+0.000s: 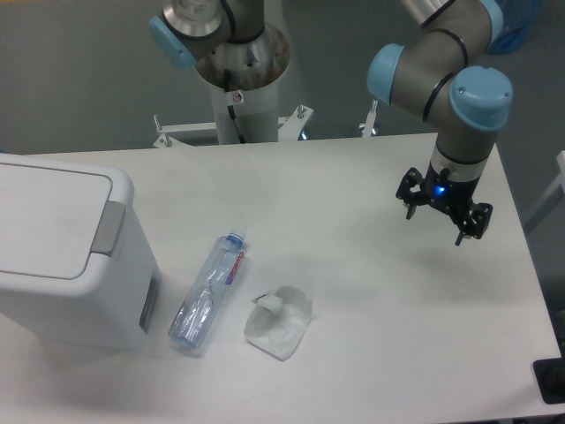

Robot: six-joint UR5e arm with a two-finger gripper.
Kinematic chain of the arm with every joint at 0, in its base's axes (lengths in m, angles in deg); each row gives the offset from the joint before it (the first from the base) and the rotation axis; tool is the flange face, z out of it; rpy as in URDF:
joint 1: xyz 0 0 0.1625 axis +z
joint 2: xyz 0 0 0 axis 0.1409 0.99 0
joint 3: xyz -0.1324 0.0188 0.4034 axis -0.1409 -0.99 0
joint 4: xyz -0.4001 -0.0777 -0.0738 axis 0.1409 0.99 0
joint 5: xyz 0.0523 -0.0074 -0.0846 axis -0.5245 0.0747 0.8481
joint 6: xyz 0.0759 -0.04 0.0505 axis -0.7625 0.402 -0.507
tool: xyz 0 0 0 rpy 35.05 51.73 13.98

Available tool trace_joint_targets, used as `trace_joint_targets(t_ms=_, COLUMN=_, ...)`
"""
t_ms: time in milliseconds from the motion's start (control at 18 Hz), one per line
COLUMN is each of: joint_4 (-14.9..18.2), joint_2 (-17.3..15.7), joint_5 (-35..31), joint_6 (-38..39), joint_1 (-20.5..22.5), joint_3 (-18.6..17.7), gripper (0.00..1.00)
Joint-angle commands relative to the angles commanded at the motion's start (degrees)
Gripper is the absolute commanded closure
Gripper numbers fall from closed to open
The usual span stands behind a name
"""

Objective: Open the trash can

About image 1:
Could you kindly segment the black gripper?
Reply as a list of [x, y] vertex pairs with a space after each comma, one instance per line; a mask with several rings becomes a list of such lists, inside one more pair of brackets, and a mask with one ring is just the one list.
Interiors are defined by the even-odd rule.
[[442, 177], [441, 173], [429, 165], [425, 178], [416, 168], [409, 168], [404, 174], [395, 196], [407, 209], [406, 219], [414, 216], [417, 207], [430, 205], [442, 213], [453, 213], [453, 224], [458, 229], [456, 246], [464, 239], [481, 239], [490, 223], [493, 206], [472, 202], [476, 179], [456, 182]]

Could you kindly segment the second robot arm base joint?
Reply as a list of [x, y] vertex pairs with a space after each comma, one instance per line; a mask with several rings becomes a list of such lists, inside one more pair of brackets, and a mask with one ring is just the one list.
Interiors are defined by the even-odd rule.
[[222, 44], [254, 42], [264, 28], [263, 1], [164, 1], [161, 13], [149, 20], [158, 49], [181, 69]]

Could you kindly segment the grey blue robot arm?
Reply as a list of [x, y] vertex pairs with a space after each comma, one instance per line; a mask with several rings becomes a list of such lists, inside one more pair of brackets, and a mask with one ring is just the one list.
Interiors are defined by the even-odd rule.
[[427, 171], [410, 168], [396, 198], [412, 218], [420, 206], [448, 216], [457, 240], [481, 239], [493, 206], [472, 196], [500, 130], [509, 118], [510, 79], [474, 60], [501, 35], [503, 10], [496, 1], [405, 1], [423, 30], [411, 46], [391, 43], [371, 62], [368, 91], [437, 132]]

